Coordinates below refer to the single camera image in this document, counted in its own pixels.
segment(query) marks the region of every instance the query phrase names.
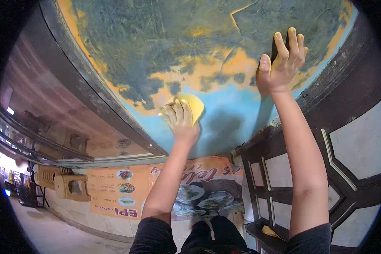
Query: menu banner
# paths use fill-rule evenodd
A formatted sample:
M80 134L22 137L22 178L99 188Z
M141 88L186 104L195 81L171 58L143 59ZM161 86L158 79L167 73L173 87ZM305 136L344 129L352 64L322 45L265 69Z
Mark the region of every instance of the menu banner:
M142 208L164 164L87 169L91 211L106 216L141 220ZM217 156L188 160L172 210L172 220L200 214L217 215L220 205L243 210L241 182L243 170Z

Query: leg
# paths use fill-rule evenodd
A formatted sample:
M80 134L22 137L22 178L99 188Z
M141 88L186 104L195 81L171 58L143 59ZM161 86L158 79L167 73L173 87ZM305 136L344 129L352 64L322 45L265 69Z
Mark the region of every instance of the leg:
M218 244L234 245L247 249L244 238L228 218L218 215L214 216L210 222L212 223L214 238Z
M209 225L205 221L196 222L193 227L190 235L184 242L181 252L185 252L193 247L203 246L207 247L212 244L212 233L210 231Z

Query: plastic stool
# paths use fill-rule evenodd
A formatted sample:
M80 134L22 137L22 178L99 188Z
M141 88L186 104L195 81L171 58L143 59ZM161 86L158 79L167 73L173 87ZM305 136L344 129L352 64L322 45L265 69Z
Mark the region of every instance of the plastic stool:
M63 199L71 199L74 201L90 201L91 196L87 194L85 182L88 180L86 175L57 175L54 178L55 193ZM81 194L73 194L69 189L69 182L80 181Z

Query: hand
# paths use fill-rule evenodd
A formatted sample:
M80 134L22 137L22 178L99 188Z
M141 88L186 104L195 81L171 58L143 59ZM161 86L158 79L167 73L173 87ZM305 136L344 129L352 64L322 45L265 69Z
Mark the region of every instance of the hand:
M194 125L192 124L192 111L186 100L183 99L179 102L176 99L173 105L175 111L170 105L167 105L163 109L168 115L162 113L159 115L167 121L175 142L190 149L199 137L199 123L195 122Z
M285 47L281 33L274 34L278 55L272 66L268 55L261 56L260 67L255 76L255 83L259 89L264 89L270 94L289 91L289 83L304 65L308 48L304 47L304 36L298 34L296 29L288 29L289 51Z

